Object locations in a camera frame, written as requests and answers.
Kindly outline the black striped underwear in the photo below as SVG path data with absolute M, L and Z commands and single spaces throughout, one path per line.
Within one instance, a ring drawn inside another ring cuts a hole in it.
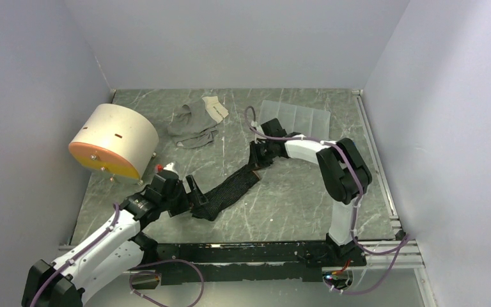
M 204 207 L 191 209 L 192 216 L 214 221 L 220 212 L 241 199 L 259 180 L 257 173 L 249 171 L 247 165 L 241 167 L 221 184 L 204 193 L 208 203 Z

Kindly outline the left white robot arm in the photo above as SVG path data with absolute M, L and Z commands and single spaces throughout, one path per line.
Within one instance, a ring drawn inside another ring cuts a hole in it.
M 114 203 L 106 222 L 51 262 L 28 272 L 21 306 L 84 306 L 121 273 L 159 262 L 158 242 L 144 229 L 167 212 L 176 216 L 206 202 L 193 176 L 164 168 L 141 191 Z

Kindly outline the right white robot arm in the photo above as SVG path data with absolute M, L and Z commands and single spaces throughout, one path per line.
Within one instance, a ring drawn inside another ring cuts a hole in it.
M 325 141 L 294 132 L 287 134 L 272 119 L 249 128 L 255 139 L 249 144 L 249 164 L 257 169 L 270 166 L 274 159 L 299 159 L 319 167 L 327 194 L 332 198 L 332 221 L 328 236 L 334 242 L 325 255 L 333 265 L 350 258 L 348 243 L 356 240 L 357 215 L 373 177 L 355 143 L 349 138 Z

